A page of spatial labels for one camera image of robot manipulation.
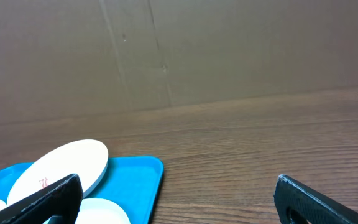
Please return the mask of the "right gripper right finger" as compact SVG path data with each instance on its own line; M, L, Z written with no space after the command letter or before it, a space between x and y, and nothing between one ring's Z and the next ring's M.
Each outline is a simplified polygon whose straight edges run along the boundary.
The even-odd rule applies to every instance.
M358 224L358 212L287 175L278 176L273 201L284 224Z

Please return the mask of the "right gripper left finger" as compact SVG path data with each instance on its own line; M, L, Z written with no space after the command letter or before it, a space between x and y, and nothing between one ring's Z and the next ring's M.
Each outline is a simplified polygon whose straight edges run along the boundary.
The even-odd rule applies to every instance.
M80 211L83 189L76 174L54 182L46 188L0 211L0 224L74 224Z

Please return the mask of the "white plate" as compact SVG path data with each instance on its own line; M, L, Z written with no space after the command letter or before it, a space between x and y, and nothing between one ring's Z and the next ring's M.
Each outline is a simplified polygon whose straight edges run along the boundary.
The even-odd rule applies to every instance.
M106 145L94 139L62 145L35 161L19 176L9 191L7 205L13 205L69 174L79 176L83 196L87 197L106 173L108 159Z

